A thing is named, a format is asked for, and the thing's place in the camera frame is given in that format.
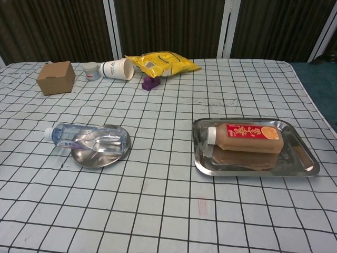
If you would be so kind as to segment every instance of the floor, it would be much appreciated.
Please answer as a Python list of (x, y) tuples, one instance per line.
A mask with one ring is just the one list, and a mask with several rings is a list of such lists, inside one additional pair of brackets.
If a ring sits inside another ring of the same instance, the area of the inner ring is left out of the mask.
[(308, 94), (337, 131), (337, 64), (291, 63)]

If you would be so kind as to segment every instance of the chip bag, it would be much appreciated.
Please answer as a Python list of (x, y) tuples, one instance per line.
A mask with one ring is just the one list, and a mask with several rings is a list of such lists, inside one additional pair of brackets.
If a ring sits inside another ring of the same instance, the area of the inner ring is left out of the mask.
[(125, 57), (152, 78), (201, 69), (188, 59), (173, 52), (153, 52), (142, 56)]

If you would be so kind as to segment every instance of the metal plate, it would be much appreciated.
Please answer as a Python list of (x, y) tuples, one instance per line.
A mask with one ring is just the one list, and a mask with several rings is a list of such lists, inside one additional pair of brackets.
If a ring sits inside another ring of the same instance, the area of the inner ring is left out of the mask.
[[(111, 128), (111, 129), (123, 129), (120, 126), (116, 125), (99, 125), (97, 128)], [(87, 168), (100, 168), (103, 166), (108, 166), (116, 161), (118, 161), (126, 152), (129, 150), (131, 146), (131, 139), (129, 134), (127, 133), (127, 141), (126, 141), (126, 149), (122, 155), (104, 155), (101, 152), (93, 152), (88, 150), (81, 149), (72, 149), (72, 157), (74, 161), (83, 167)]]
[[(284, 146), (275, 164), (265, 170), (254, 170), (240, 164), (218, 163), (212, 158), (213, 145), (207, 144), (207, 129), (215, 124), (250, 124), (278, 128), (283, 137)], [(194, 162), (196, 167), (210, 176), (278, 176), (308, 177), (320, 171), (315, 157), (307, 148), (295, 128), (289, 123), (277, 119), (221, 118), (199, 119), (193, 122)]]

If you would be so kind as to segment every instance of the cardboard box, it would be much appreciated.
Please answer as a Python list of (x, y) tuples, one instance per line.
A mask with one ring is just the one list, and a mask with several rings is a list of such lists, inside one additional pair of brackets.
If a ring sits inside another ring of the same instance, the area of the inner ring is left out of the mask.
[(50, 63), (43, 66), (36, 82), (44, 95), (71, 92), (75, 72), (70, 61)]

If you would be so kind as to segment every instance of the purple object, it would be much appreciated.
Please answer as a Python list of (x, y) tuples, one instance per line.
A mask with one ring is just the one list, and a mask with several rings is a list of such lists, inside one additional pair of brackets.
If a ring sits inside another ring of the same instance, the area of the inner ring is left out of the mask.
[(150, 91), (159, 84), (160, 84), (159, 77), (152, 78), (152, 77), (147, 76), (144, 78), (144, 82), (142, 83), (142, 88), (147, 91)]

